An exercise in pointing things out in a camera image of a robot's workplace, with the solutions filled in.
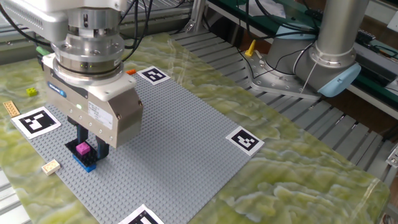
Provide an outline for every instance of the cable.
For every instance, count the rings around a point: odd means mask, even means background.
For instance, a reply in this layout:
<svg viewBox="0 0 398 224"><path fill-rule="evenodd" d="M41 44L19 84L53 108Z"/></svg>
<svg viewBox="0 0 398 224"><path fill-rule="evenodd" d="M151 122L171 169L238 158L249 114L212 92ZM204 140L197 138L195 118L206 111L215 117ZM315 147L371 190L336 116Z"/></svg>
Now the cable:
<svg viewBox="0 0 398 224"><path fill-rule="evenodd" d="M133 39L134 40L134 37L131 37L131 36L127 35L127 34L122 34L120 32L119 32L119 34L122 35L123 37L127 38L127 39Z"/></svg>
<svg viewBox="0 0 398 224"><path fill-rule="evenodd" d="M246 61L246 63L248 64L248 66L249 66L249 68L250 68L251 76L254 77L253 69L251 68L249 61L246 59L246 57L243 56L243 54L241 53L241 51L240 51L238 48L236 48L236 50L237 50L238 53L242 56L242 58Z"/></svg>
<svg viewBox="0 0 398 224"><path fill-rule="evenodd" d="M269 73L269 72L277 71L276 69L277 69L277 67L278 67L278 65L279 65L279 62L280 62L283 58L288 57L288 56L293 55L293 54L296 54L297 52L303 52L303 51L305 51L305 49L296 50L295 52L292 52L292 53L290 53L290 54L287 54L287 55L282 56L282 57L281 57L280 59L278 59L278 61L276 62L275 68L273 68L272 70L266 71L266 72L264 72L264 73L258 75L256 78L260 77L261 75L265 75L265 74L267 74L267 73Z"/></svg>
<svg viewBox="0 0 398 224"><path fill-rule="evenodd" d="M317 41L318 37L316 37L313 42L308 45L303 52L300 53L300 55L297 57L296 61L294 62L294 66L293 66L293 73L296 74L296 68L297 68L297 64L299 62L299 60L301 59L301 57L303 57L304 53Z"/></svg>
<svg viewBox="0 0 398 224"><path fill-rule="evenodd" d="M36 32L33 32L33 38L37 40Z"/></svg>
<svg viewBox="0 0 398 224"><path fill-rule="evenodd" d="M152 10L152 3L153 3L153 2L154 2L154 0L150 0L150 1L149 1L148 15L147 15L146 20L145 20L144 30L142 31L142 35L141 35L141 37L140 37L140 39L139 39L139 41L138 41L138 43L137 43L137 45L136 45L136 48L134 48L134 49L131 50L131 52L129 53L129 55L123 59L123 62L125 62L129 57L131 57L131 56L133 55L133 53L137 50L139 44L141 43L142 39L143 39L144 36L146 35L146 32L147 32L147 30L148 30L149 17L150 17L150 12L151 12L151 10Z"/></svg>
<svg viewBox="0 0 398 224"><path fill-rule="evenodd" d="M134 49L137 45L137 35L138 35L138 0L134 1L135 7L134 7L134 43L131 46L125 45L125 49Z"/></svg>
<svg viewBox="0 0 398 224"><path fill-rule="evenodd" d="M182 2L180 2L180 4L178 4L177 6L175 6L174 9L180 7L180 6L181 6L182 4L184 4L184 3L185 3L185 0L182 0Z"/></svg>
<svg viewBox="0 0 398 224"><path fill-rule="evenodd" d="M307 78L307 80L305 81L304 86L303 86L303 88L302 88L301 91L300 91L300 94L303 93L305 87L307 86L307 83L308 83L308 81L309 81L309 79L310 79L310 77L311 77L311 75L312 75L312 72L313 72L313 70L315 69L315 66L317 66L317 63L316 63L316 62L313 64L313 67L312 67L312 69L311 69L311 72L310 72L310 74L308 75L308 78Z"/></svg>
<svg viewBox="0 0 398 224"><path fill-rule="evenodd" d="M310 30L308 30L308 28L306 28L306 27L299 27L299 26L295 26L295 25L292 25L292 24L284 24L284 23L281 23L281 22L275 20L275 19L272 17L272 15L267 11L267 9L265 9L265 8L262 6L262 4L259 2L259 0L255 0L255 2L256 2L256 4L257 4L257 6L259 7L259 9L261 10L261 12L262 12L265 16L267 16L268 19L270 19L273 23L275 23L275 24L277 24L277 25L280 25L280 26L282 26L282 27L288 28L288 29L296 30L296 31L310 31Z"/></svg>
<svg viewBox="0 0 398 224"><path fill-rule="evenodd" d="M393 89L393 88L388 88L388 87L385 87L385 88L388 89L388 90L392 90L392 91L398 92L398 90L395 90L395 89Z"/></svg>
<svg viewBox="0 0 398 224"><path fill-rule="evenodd" d="M246 3L246 30L248 31L248 35L250 36L250 38L252 38L253 40L265 40L265 39L272 39L272 38L276 38L276 37L282 37L282 36L286 36L286 35L294 35L294 34L317 34L316 32L288 32L288 33L284 33L284 34L276 34L276 35L268 35L265 37L253 37L251 35L250 32L250 25L249 25L249 4Z"/></svg>
<svg viewBox="0 0 398 224"><path fill-rule="evenodd" d="M129 14L129 11L130 11L131 8L133 7L133 5L134 5L135 3L137 3L137 2L138 2L138 0L134 0L134 1L131 3L131 5L129 6L129 8L126 10L126 13L124 13L124 15L122 16L122 18L120 19L119 25L122 23L122 21L124 20L124 18L126 18L127 14Z"/></svg>
<svg viewBox="0 0 398 224"><path fill-rule="evenodd" d="M50 47L50 43L47 42L42 42L40 40L37 40L27 34L25 34L15 23L14 21L12 21L12 19L7 15L7 13L5 12L4 8L1 6L0 4L0 12L1 14L4 16L4 18L8 21L8 23L10 23L10 25L16 30L18 31L18 33L20 33L20 35L23 35L26 39L31 40L33 42L35 42L36 44L41 44L44 46L48 46Z"/></svg>
<svg viewBox="0 0 398 224"><path fill-rule="evenodd" d="M308 10L310 10L310 7L308 6L308 4L307 4L307 2L306 2L305 0L303 0L303 3L304 3L304 6L305 6ZM317 25L317 22L315 21L315 19L314 19L313 17L311 17L311 19L312 19L314 28L315 28L317 31L319 31L319 27L318 27L318 25Z"/></svg>

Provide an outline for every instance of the yellow lego brick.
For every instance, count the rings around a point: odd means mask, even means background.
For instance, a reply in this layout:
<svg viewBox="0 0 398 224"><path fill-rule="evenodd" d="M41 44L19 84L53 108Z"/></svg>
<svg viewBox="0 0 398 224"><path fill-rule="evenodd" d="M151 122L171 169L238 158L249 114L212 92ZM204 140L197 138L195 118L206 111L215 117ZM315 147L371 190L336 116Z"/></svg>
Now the yellow lego brick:
<svg viewBox="0 0 398 224"><path fill-rule="evenodd" d="M61 168L61 165L56 161L53 160L49 162L48 164L42 166L42 170L46 175L51 175L55 171L59 170Z"/></svg>
<svg viewBox="0 0 398 224"><path fill-rule="evenodd" d="M3 105L12 118L20 115L20 112L12 101L4 102Z"/></svg>
<svg viewBox="0 0 398 224"><path fill-rule="evenodd" d="M37 95L37 91L36 91L35 88L26 89L26 93L27 93L29 96L35 96L35 95Z"/></svg>
<svg viewBox="0 0 398 224"><path fill-rule="evenodd" d="M256 40L253 40L251 42L250 48L244 54L246 56L251 57L253 55L253 52L254 52L254 46L256 46Z"/></svg>

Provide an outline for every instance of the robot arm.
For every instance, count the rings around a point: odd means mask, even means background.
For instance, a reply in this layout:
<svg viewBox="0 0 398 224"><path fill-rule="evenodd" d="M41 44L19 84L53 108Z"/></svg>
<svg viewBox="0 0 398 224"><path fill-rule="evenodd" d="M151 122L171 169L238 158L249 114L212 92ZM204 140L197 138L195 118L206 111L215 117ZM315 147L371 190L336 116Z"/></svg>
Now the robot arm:
<svg viewBox="0 0 398 224"><path fill-rule="evenodd" d="M308 34L274 39L265 59L266 73L286 77L286 80L294 82L286 85L294 84L301 90L284 94L298 96L310 86L312 91L333 97L349 87L361 70L355 62L356 52L353 47L368 2L369 0L327 0L318 39L315 39L315 35ZM292 30L281 27L278 34L288 32ZM290 78L292 75L299 77L305 84L296 84L295 79ZM253 78L253 85L256 86L256 82L266 83L266 78Z"/></svg>
<svg viewBox="0 0 398 224"><path fill-rule="evenodd" d="M77 126L77 143L97 136L98 159L141 128L136 81L123 72L119 35L127 0L5 0L5 11L51 41L44 57L47 101Z"/></svg>
<svg viewBox="0 0 398 224"><path fill-rule="evenodd" d="M5 0L2 6L17 22L51 42L65 40L68 33L68 18L76 19L74 9L92 7L97 9L126 10L127 0ZM87 18L87 23L95 23L96 18Z"/></svg>

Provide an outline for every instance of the blue lego brick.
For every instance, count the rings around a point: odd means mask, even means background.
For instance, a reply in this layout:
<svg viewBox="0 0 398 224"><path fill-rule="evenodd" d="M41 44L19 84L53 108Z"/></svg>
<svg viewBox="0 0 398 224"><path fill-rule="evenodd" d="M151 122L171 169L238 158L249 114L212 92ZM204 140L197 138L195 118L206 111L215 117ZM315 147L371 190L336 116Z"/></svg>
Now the blue lego brick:
<svg viewBox="0 0 398 224"><path fill-rule="evenodd" d="M87 171L87 173L89 173L89 172L95 170L95 168L97 168L97 164L91 165L91 166L89 166L89 167L85 167L85 166L80 162L80 160L79 160L78 158L76 158L75 155L72 155L72 156L73 156L73 158L77 161L77 163L79 163L79 165L81 165L82 168L83 168L85 171Z"/></svg>

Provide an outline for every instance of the tabletop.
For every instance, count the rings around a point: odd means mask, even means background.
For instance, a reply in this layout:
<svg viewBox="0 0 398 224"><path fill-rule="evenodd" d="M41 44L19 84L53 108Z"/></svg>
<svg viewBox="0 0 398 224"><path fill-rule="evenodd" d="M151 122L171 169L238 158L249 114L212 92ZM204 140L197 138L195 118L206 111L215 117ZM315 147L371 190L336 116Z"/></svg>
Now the tabletop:
<svg viewBox="0 0 398 224"><path fill-rule="evenodd" d="M265 144L190 223L376 223L389 189L174 41L146 37L125 70L151 65ZM0 99L21 113L45 104L37 60L0 66ZM26 88L39 94L26 95ZM0 110L0 166L33 223L96 223Z"/></svg>

